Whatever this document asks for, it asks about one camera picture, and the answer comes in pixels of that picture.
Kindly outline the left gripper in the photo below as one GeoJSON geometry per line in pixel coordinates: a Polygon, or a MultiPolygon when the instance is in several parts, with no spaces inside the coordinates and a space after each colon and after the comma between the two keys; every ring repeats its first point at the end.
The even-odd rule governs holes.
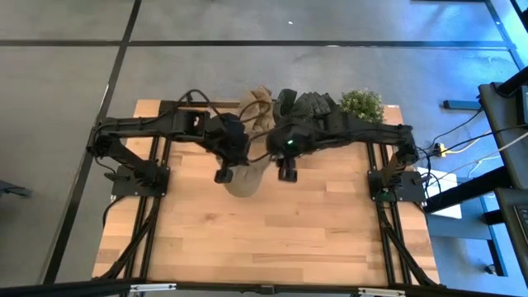
{"type": "Polygon", "coordinates": [[[221,113],[205,121],[205,149],[216,156],[221,166],[214,175],[216,183],[230,183],[233,179],[230,167],[249,164],[248,140],[243,122],[233,113],[221,113]]]}

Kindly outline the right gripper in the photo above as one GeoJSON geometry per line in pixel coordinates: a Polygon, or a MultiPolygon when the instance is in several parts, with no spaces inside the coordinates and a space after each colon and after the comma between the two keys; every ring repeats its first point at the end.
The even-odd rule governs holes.
{"type": "Polygon", "coordinates": [[[290,123],[273,129],[267,136],[267,151],[279,168],[278,179],[282,182],[297,182],[298,172],[293,169],[295,159],[314,152],[315,144],[315,128],[311,125],[290,123]]]}

